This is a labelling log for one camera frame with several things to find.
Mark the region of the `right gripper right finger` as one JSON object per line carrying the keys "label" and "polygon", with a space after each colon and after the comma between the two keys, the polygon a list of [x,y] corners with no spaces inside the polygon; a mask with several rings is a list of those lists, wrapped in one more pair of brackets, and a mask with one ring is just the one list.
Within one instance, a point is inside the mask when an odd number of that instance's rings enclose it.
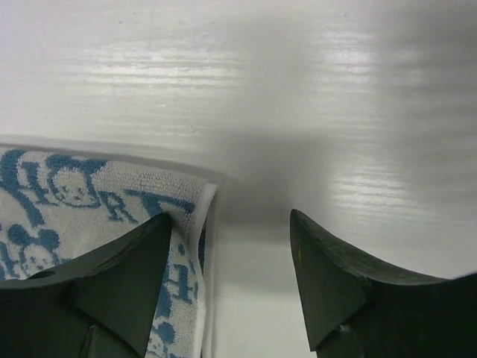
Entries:
{"label": "right gripper right finger", "polygon": [[385,262],[299,210],[290,244],[309,348],[318,357],[474,357],[476,276]]}

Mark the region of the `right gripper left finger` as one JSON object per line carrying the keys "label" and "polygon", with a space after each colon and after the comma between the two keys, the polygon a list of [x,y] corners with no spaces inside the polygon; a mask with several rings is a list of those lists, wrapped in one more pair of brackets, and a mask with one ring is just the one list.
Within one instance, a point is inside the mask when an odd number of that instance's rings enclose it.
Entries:
{"label": "right gripper left finger", "polygon": [[171,231],[162,213],[67,263],[1,282],[1,356],[144,357]]}

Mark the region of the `blue white patterned towel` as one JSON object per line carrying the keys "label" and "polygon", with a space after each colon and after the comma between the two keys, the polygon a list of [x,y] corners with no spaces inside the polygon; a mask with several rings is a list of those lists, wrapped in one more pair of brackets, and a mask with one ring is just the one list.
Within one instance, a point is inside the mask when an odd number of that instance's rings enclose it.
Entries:
{"label": "blue white patterned towel", "polygon": [[168,213],[148,357],[210,357],[216,184],[157,164],[1,148],[1,278],[24,279]]}

